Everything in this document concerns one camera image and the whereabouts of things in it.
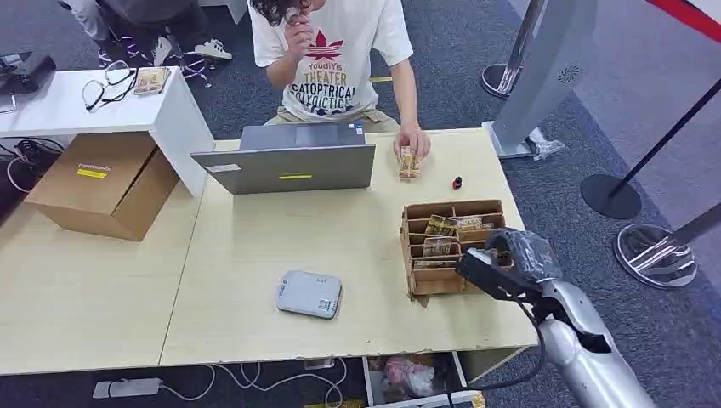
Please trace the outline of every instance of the graphic print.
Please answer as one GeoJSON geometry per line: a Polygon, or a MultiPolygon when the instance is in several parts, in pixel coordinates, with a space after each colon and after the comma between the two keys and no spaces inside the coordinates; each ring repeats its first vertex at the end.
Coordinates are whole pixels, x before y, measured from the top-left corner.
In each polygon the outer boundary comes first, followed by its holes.
{"type": "Polygon", "coordinates": [[[318,116],[337,115],[353,109],[355,87],[348,86],[348,76],[343,64],[336,61],[343,55],[344,40],[337,40],[328,44],[322,30],[318,30],[315,43],[311,43],[308,53],[309,59],[304,59],[302,82],[291,85],[291,94],[310,113],[318,116]]]}
{"type": "Polygon", "coordinates": [[[318,30],[318,35],[315,36],[315,44],[311,43],[308,47],[308,53],[306,57],[315,58],[315,60],[326,59],[333,61],[334,58],[341,56],[342,54],[338,50],[343,46],[343,40],[338,40],[331,45],[328,45],[326,36],[323,35],[323,31],[318,30]]]}

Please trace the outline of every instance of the gray portable device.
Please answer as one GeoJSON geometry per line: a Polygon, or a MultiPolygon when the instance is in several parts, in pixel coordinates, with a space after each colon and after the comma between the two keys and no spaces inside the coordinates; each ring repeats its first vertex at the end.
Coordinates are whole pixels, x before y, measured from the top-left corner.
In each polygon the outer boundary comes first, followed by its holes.
{"type": "Polygon", "coordinates": [[[332,319],[338,310],[341,287],[340,279],[333,276],[289,270],[278,286],[275,304],[280,310],[332,319]]]}
{"type": "Polygon", "coordinates": [[[362,189],[376,146],[360,123],[248,126],[235,151],[190,156],[231,194],[362,189]]]}

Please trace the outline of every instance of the drawer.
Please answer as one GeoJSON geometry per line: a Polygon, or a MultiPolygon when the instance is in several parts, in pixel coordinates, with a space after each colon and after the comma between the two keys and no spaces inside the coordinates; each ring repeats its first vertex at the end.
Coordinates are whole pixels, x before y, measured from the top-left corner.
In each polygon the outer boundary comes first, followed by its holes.
{"type": "MultiPolygon", "coordinates": [[[[447,358],[448,353],[436,353],[435,358],[447,358]]],[[[448,381],[452,387],[467,387],[465,376],[463,375],[463,368],[461,361],[458,359],[458,354],[454,351],[451,352],[451,358],[454,367],[452,371],[457,372],[457,377],[449,378],[448,381]]],[[[420,399],[411,399],[407,401],[400,401],[394,403],[386,403],[383,391],[386,389],[383,385],[383,371],[372,370],[369,366],[369,359],[363,357],[363,374],[366,379],[366,394],[368,398],[368,406],[377,406],[383,408],[410,408],[410,407],[422,407],[422,408],[433,408],[448,406],[448,399],[445,393],[439,391],[438,395],[430,396],[420,399]]],[[[481,402],[483,399],[480,393],[477,391],[459,391],[451,395],[454,404],[460,404],[462,402],[481,402]]]]}

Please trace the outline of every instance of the hand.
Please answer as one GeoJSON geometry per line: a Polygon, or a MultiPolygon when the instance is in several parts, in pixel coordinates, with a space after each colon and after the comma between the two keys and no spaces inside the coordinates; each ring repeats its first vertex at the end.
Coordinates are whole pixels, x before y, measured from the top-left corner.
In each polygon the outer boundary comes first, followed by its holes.
{"type": "Polygon", "coordinates": [[[402,123],[393,143],[393,151],[398,158],[401,146],[411,146],[411,153],[423,159],[430,151],[430,139],[417,123],[402,123]]]}
{"type": "Polygon", "coordinates": [[[307,15],[295,14],[286,24],[285,31],[288,52],[299,60],[308,53],[308,47],[313,38],[313,29],[307,15]]]}

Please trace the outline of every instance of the white power bank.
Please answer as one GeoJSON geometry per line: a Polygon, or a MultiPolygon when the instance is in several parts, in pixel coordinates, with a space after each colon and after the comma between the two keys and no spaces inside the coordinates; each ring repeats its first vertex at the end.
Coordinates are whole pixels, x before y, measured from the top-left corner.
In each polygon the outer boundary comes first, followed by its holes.
{"type": "Polygon", "coordinates": [[[340,279],[289,270],[278,286],[275,304],[280,310],[332,319],[338,310],[340,279]]]}

